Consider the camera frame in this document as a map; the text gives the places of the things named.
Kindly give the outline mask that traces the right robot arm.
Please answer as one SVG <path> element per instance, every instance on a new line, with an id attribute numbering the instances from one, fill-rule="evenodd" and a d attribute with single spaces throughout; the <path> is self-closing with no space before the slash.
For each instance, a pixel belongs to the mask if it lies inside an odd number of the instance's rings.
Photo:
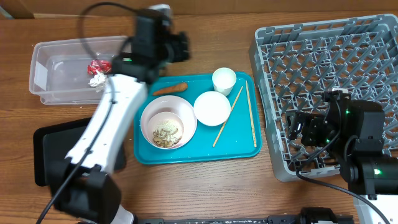
<path id="1" fill-rule="evenodd" d="M 397 222 L 397 158 L 383 153 L 382 106 L 353 100 L 342 90 L 327 91 L 322 99 L 328 104 L 323 114 L 296 111 L 286 116 L 290 140 L 319 148 L 296 170 L 297 177 L 352 196 L 362 223 Z M 301 174 L 323 152 L 339 164 L 347 188 Z"/>

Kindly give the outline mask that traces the white cup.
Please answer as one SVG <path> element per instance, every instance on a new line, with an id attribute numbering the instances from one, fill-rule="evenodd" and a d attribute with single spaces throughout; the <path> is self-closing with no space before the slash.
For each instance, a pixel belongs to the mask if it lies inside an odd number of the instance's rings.
<path id="1" fill-rule="evenodd" d="M 218 68 L 212 74 L 212 82 L 215 91 L 228 96 L 236 83 L 236 73 L 230 68 Z"/>

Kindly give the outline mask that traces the red wrapper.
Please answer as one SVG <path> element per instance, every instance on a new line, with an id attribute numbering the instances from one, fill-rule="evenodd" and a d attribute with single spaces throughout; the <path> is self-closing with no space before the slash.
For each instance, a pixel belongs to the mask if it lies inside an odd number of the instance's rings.
<path id="1" fill-rule="evenodd" d="M 111 71 L 111 63 L 107 60 L 92 60 L 87 67 L 89 75 L 96 75 L 98 72 L 107 74 Z"/>

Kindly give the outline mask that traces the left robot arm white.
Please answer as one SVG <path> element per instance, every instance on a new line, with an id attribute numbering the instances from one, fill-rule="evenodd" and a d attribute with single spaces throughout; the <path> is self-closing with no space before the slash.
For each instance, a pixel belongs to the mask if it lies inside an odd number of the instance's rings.
<path id="1" fill-rule="evenodd" d="M 121 191 L 111 178 L 116 159 L 135 114 L 146 101 L 148 87 L 167 63 L 190 57 L 186 33 L 137 33 L 125 41 L 131 52 L 120 52 L 111 64 L 101 101 L 85 132 L 49 170 L 50 207 L 90 223 L 134 223 L 121 205 Z"/>

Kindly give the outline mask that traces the white tissue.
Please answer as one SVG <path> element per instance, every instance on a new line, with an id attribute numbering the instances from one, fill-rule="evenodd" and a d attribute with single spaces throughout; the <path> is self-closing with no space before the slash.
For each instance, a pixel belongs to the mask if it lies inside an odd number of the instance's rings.
<path id="1" fill-rule="evenodd" d="M 90 87 L 94 88 L 96 92 L 100 92 L 103 90 L 107 82 L 107 79 L 108 79 L 107 75 L 101 72 L 97 72 L 88 84 Z"/>

